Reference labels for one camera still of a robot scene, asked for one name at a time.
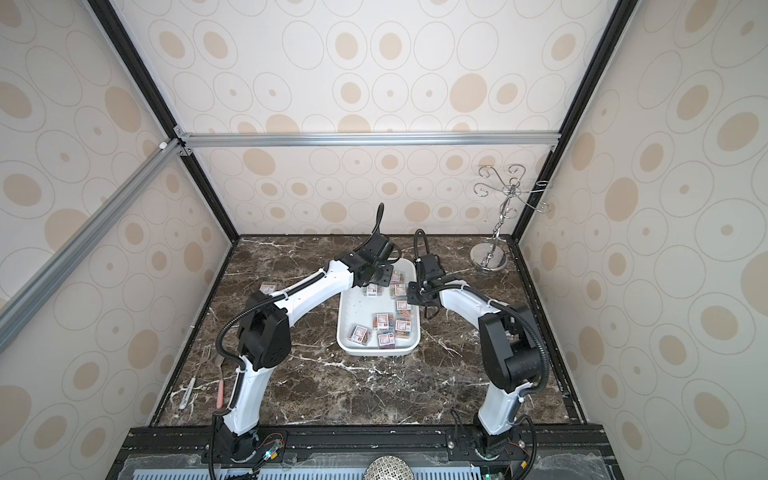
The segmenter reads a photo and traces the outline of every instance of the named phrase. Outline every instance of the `wall panel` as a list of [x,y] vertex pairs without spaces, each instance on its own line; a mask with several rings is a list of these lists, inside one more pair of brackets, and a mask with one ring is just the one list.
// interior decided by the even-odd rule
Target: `wall panel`
[[0,15],[0,308],[165,138],[81,5]]
[[613,1],[116,2],[187,131],[557,130]]
[[[526,168],[521,188],[536,180],[548,145],[462,147],[196,148],[214,189],[240,233],[369,233],[384,202],[382,231],[491,233],[505,198],[475,193],[492,165]],[[522,211],[523,203],[511,205]],[[515,221],[507,220],[502,233]]]
[[229,247],[174,161],[0,354],[0,478],[106,476]]
[[521,248],[625,478],[768,467],[768,4],[647,2]]

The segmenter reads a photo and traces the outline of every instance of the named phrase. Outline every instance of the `pink handle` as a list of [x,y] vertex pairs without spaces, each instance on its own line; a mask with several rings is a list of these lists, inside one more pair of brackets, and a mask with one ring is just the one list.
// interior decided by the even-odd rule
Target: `pink handle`
[[220,409],[224,406],[224,381],[219,380],[219,396],[216,397],[216,408]]

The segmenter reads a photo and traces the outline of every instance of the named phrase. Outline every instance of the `chrome stand base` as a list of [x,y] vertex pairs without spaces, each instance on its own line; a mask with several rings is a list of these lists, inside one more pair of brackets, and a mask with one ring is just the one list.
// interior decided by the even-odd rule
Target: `chrome stand base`
[[478,243],[469,251],[469,261],[477,270],[485,273],[493,273],[503,270],[507,266],[507,254],[501,247],[496,247],[488,258],[488,252],[493,249],[493,243]]

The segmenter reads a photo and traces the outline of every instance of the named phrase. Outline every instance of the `fork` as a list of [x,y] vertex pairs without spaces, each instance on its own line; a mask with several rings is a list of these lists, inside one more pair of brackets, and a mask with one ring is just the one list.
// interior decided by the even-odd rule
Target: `fork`
[[184,410],[187,408],[187,404],[190,402],[190,397],[192,396],[192,389],[194,388],[194,381],[197,377],[197,373],[200,371],[200,367],[207,362],[210,359],[210,345],[206,345],[203,347],[203,353],[200,355],[200,361],[197,364],[197,368],[194,370],[194,373],[192,374],[192,380],[190,380],[190,384],[187,385],[187,391],[184,392],[184,397],[181,399],[181,403],[179,404],[179,410]]

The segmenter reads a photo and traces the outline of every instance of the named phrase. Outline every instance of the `black cable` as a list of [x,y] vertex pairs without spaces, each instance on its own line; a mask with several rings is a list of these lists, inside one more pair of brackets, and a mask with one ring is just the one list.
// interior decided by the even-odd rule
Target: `black cable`
[[543,391],[549,382],[549,352],[544,346],[544,343],[541,342],[538,331],[536,331],[534,327],[528,323],[523,315],[520,315],[520,313],[516,312],[509,306],[502,305],[498,302],[491,302],[491,305],[495,308],[498,308],[499,310],[506,312],[509,316],[515,319],[515,322],[520,323],[523,326],[523,330],[525,330],[528,336],[533,339],[534,343],[536,344],[536,350],[538,350],[538,358],[541,362],[541,374],[538,377],[538,382],[531,388],[520,391],[519,395],[521,397],[525,397],[526,395],[531,395]]
[[232,395],[230,396],[230,401],[227,403],[227,410],[232,409],[232,404],[237,403],[237,397],[240,396],[240,389],[243,387],[243,378],[245,377],[245,372],[235,372],[237,374],[237,378],[235,378],[235,386],[232,389]]
[[522,424],[524,420],[528,423],[528,428],[531,430],[531,455],[528,457],[531,461],[522,469],[521,474],[515,480],[523,480],[523,478],[527,477],[528,473],[533,470],[534,462],[536,462],[536,429],[534,428],[533,420],[528,415],[520,417],[518,424]]
[[458,430],[461,429],[463,431],[464,425],[462,424],[462,417],[456,409],[451,409],[451,416],[453,417],[453,438],[456,445],[458,445]]
[[210,416],[210,447],[208,449],[208,475],[210,480],[216,480],[216,472],[214,472],[214,442],[216,441],[216,417],[214,413]]
[[431,320],[431,319],[435,318],[437,315],[440,314],[440,307],[436,306],[435,307],[435,313],[433,315],[431,315],[431,316],[428,315],[427,313],[429,312],[429,307],[430,307],[430,305],[424,306],[424,320]]
[[413,256],[415,258],[419,258],[421,255],[419,255],[419,236],[424,240],[424,249],[427,251],[426,253],[429,254],[429,242],[427,241],[427,233],[419,228],[417,231],[413,232]]
[[220,331],[219,334],[216,336],[216,351],[221,355],[222,357],[226,359],[230,359],[237,363],[237,365],[240,367],[240,370],[245,370],[245,362],[243,359],[241,359],[239,356],[235,355],[232,352],[228,352],[223,345],[224,337],[227,334],[227,332],[230,331],[230,329],[234,326],[235,323],[237,323],[241,318],[243,318],[245,315],[248,315],[249,313],[252,313],[256,310],[260,310],[264,308],[267,305],[271,305],[273,303],[279,302],[281,300],[285,300],[286,298],[290,297],[296,292],[299,292],[308,286],[312,285],[313,283],[317,282],[318,280],[324,278],[326,275],[325,272],[321,272],[318,275],[315,275],[314,277],[310,278],[304,283],[301,283],[299,285],[296,285],[291,290],[288,290],[285,292],[284,296],[271,296],[270,298],[266,300],[262,300],[256,305],[245,309],[244,311],[238,313],[232,320],[230,320]]
[[400,250],[400,247],[398,247],[397,244],[395,243],[392,244],[392,247],[397,249],[397,258],[395,258],[394,260],[390,260],[390,259],[384,260],[385,265],[393,265],[397,260],[400,260],[402,258],[402,250]]
[[542,390],[544,390],[544,388],[547,386],[547,382],[549,381],[549,352],[547,351],[547,348],[544,346],[544,343],[541,342],[541,339],[539,338],[538,332],[535,330],[535,328],[532,325],[530,325],[528,321],[522,315],[520,315],[520,313],[514,311],[509,306],[493,301],[489,296],[486,296],[483,293],[467,285],[458,285],[456,283],[441,285],[436,288],[433,288],[432,290],[426,290],[423,293],[423,295],[427,296],[432,293],[441,292],[443,290],[453,290],[453,289],[466,290],[467,292],[470,292],[472,295],[477,296],[483,302],[490,302],[489,304],[491,306],[493,306],[494,308],[498,308],[499,310],[502,310],[503,312],[507,313],[509,316],[515,319],[515,322],[518,322],[520,323],[520,325],[522,325],[523,330],[525,330],[528,336],[530,336],[533,339],[534,343],[536,344],[536,350],[538,350],[538,358],[541,361],[541,373],[539,375],[538,383],[535,386],[532,386],[530,389],[520,391],[519,395],[521,397],[524,397],[526,395],[539,393]]
[[373,226],[373,233],[379,233],[379,226],[382,224],[382,218],[384,218],[384,202],[379,204],[379,208],[376,210],[376,225]]

